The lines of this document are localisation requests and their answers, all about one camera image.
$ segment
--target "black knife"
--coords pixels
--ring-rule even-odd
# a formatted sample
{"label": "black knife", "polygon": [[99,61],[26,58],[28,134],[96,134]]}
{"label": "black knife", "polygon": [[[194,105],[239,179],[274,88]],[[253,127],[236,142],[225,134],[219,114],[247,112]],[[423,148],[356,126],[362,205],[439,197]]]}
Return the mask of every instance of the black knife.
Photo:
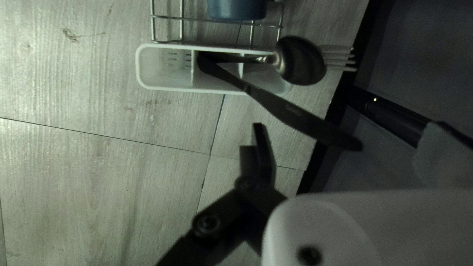
{"label": "black knife", "polygon": [[362,150],[363,144],[354,136],[277,95],[235,77],[207,58],[205,52],[199,52],[197,66],[202,72],[244,91],[286,125],[329,146],[350,151]]}

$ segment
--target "utensil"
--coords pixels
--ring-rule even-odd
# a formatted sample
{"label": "utensil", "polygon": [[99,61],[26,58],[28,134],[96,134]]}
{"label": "utensil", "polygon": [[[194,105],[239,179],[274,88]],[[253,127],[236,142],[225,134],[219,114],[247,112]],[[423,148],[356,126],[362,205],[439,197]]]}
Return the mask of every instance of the utensil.
{"label": "utensil", "polygon": [[197,66],[202,72],[226,81],[244,91],[281,122],[326,145],[333,145],[351,151],[362,149],[363,145],[357,138],[297,105],[233,76],[219,67],[211,58],[207,58],[207,54],[208,52],[199,52],[197,56]]}
{"label": "utensil", "polygon": [[350,50],[346,53],[346,47],[325,45],[322,48],[328,48],[328,50],[324,52],[306,39],[286,36],[279,39],[273,53],[270,55],[241,57],[218,52],[205,52],[204,55],[216,63],[271,64],[284,80],[296,85],[312,85],[319,82],[324,77],[327,67],[335,70],[342,68],[344,71],[356,71],[355,68],[340,65],[355,63],[346,59],[350,57]]}

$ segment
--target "blue container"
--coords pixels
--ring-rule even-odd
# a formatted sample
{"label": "blue container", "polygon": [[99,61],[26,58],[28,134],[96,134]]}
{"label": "blue container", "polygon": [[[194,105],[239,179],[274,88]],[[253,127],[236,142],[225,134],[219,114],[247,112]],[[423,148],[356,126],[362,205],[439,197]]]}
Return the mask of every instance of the blue container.
{"label": "blue container", "polygon": [[266,17],[267,0],[207,0],[207,12],[213,19],[257,20]]}

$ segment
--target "gray wood-grain floor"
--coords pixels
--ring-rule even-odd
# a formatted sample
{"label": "gray wood-grain floor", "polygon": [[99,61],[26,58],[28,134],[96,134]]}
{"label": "gray wood-grain floor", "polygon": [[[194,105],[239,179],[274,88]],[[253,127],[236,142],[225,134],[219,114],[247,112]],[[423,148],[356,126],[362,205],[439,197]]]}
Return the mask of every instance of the gray wood-grain floor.
{"label": "gray wood-grain floor", "polygon": [[[283,35],[350,46],[366,3],[288,0]],[[231,188],[253,122],[268,127],[277,189],[295,194],[314,140],[245,96],[138,85],[148,14],[147,0],[0,3],[0,266],[153,265]],[[232,27],[192,29],[240,42]],[[286,98],[324,116],[340,75]],[[222,262],[258,263],[246,245]]]}

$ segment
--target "white fork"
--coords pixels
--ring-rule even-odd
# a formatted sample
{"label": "white fork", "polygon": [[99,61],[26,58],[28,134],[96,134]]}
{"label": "white fork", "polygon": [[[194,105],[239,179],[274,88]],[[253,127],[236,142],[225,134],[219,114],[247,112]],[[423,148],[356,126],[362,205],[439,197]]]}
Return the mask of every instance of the white fork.
{"label": "white fork", "polygon": [[325,65],[328,70],[355,72],[357,69],[348,67],[346,64],[356,63],[354,60],[348,60],[355,56],[351,54],[352,47],[341,45],[319,45],[317,46],[322,53]]}

